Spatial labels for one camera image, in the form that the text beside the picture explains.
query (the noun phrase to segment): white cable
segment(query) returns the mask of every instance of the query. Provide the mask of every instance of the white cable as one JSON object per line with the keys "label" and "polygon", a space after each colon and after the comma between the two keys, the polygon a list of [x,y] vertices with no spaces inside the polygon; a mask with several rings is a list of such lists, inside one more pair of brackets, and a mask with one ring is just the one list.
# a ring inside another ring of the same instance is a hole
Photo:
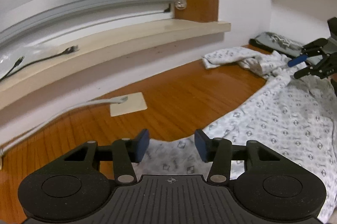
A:
{"label": "white cable", "polygon": [[128,99],[128,97],[125,96],[121,99],[111,98],[111,99],[104,99],[104,100],[93,100],[93,101],[82,102],[82,103],[70,106],[68,108],[65,108],[64,110],[62,110],[62,111],[58,112],[57,114],[53,115],[49,120],[39,124],[38,126],[32,128],[31,130],[29,130],[28,132],[26,132],[25,134],[23,134],[22,136],[20,136],[16,140],[12,141],[8,145],[6,145],[4,148],[2,148],[2,149],[0,148],[0,157],[2,157],[8,150],[12,149],[14,146],[18,145],[19,143],[21,143],[26,138],[35,134],[41,128],[45,127],[49,122],[53,121],[54,119],[58,118],[60,115],[63,115],[66,112],[69,112],[71,110],[74,110],[74,109],[77,109],[77,108],[80,108],[80,107],[90,106],[90,105],[106,104],[106,103],[121,104],[123,102],[126,102],[127,99]]}

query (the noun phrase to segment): patterned cloth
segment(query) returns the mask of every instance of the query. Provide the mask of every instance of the patterned cloth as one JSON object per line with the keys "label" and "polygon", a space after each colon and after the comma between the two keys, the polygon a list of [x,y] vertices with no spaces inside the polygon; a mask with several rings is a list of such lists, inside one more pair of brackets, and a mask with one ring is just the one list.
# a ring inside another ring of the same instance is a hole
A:
{"label": "patterned cloth", "polygon": [[[271,55],[235,47],[207,54],[206,68],[238,62],[246,69],[267,78],[266,85],[236,110],[204,129],[210,137],[229,139],[237,145],[257,140],[317,175],[325,184],[327,196],[319,220],[326,223],[337,197],[337,97],[326,79],[292,75],[305,67],[287,67],[288,58],[274,51]],[[203,163],[194,146],[193,136],[174,142],[151,140],[140,164],[142,174],[203,174],[206,178],[212,163]],[[242,161],[232,161],[231,179],[244,172]]]}

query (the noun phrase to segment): wooden desk surface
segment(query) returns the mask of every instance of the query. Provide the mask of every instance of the wooden desk surface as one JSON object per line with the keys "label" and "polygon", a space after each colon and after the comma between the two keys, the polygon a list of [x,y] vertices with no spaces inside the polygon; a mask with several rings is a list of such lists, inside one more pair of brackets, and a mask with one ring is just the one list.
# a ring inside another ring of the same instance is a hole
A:
{"label": "wooden desk surface", "polygon": [[[193,134],[234,110],[265,84],[238,65],[206,70],[201,61],[128,85],[102,98],[143,92],[147,110],[110,117],[109,106],[85,107],[64,114],[13,148],[0,171],[0,219],[21,223],[26,216],[17,198],[27,175],[88,140],[109,145],[148,128],[151,138],[173,141]],[[101,172],[112,177],[112,163]]]}

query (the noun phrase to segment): white shelf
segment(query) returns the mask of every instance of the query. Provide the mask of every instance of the white shelf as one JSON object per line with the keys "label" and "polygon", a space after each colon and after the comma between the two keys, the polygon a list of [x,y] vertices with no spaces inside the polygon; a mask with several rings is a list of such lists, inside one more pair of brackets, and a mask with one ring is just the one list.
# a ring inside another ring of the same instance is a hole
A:
{"label": "white shelf", "polygon": [[167,19],[140,23],[96,33],[71,43],[79,50],[28,66],[0,83],[0,109],[48,84],[70,76],[86,68],[143,49],[230,31],[230,23],[196,23]]}

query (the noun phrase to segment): crosshair logo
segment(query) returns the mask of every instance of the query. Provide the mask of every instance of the crosshair logo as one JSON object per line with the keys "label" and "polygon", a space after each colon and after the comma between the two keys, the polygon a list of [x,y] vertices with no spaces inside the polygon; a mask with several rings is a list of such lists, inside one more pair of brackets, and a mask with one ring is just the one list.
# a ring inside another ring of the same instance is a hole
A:
{"label": "crosshair logo", "polygon": [[171,177],[171,178],[169,178],[167,181],[170,182],[170,183],[172,184],[172,183],[176,182],[177,180]]}

